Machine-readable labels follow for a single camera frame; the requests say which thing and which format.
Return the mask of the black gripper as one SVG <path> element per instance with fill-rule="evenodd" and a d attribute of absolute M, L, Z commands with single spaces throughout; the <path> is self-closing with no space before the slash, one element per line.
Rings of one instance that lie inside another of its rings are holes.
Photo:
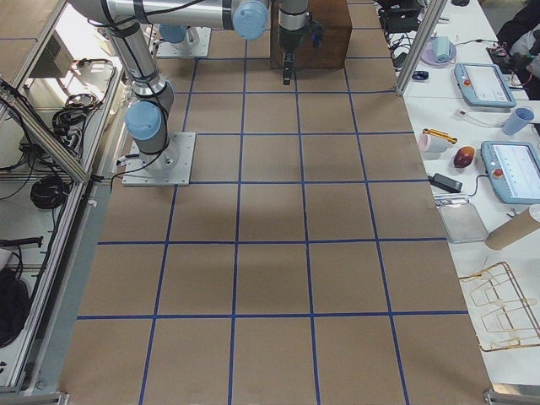
<path fill-rule="evenodd" d="M 284 51 L 282 79 L 283 85 L 290 85 L 294 73 L 294 54 L 301 46 L 303 38 L 311 33 L 311 28 L 306 25 L 298 30 L 286 30 L 279 26 L 278 41 Z"/>

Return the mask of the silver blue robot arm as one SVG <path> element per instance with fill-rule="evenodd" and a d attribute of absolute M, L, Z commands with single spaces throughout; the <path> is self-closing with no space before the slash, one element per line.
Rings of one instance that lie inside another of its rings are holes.
<path fill-rule="evenodd" d="M 266 28 L 268 1 L 72 1 L 71 6 L 105 29 L 132 81 L 137 99 L 125 116 L 143 168 L 168 170 L 178 160 L 168 131 L 174 90 L 160 74 L 142 27 L 145 24 L 233 30 L 255 40 Z"/>
<path fill-rule="evenodd" d="M 196 46 L 200 42 L 197 28 L 193 26 L 161 24 L 159 34 L 173 46 Z"/>

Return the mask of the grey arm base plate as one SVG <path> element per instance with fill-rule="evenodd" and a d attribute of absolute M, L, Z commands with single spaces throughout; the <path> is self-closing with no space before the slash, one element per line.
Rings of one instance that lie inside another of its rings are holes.
<path fill-rule="evenodd" d="M 154 161 L 154 157 L 140 154 L 132 141 L 130 153 L 137 158 L 127 161 L 123 186 L 188 186 L 196 144 L 194 132 L 170 132 L 168 148 Z"/>
<path fill-rule="evenodd" d="M 204 58 L 208 56 L 211 29 L 162 24 L 152 45 L 157 58 Z"/>

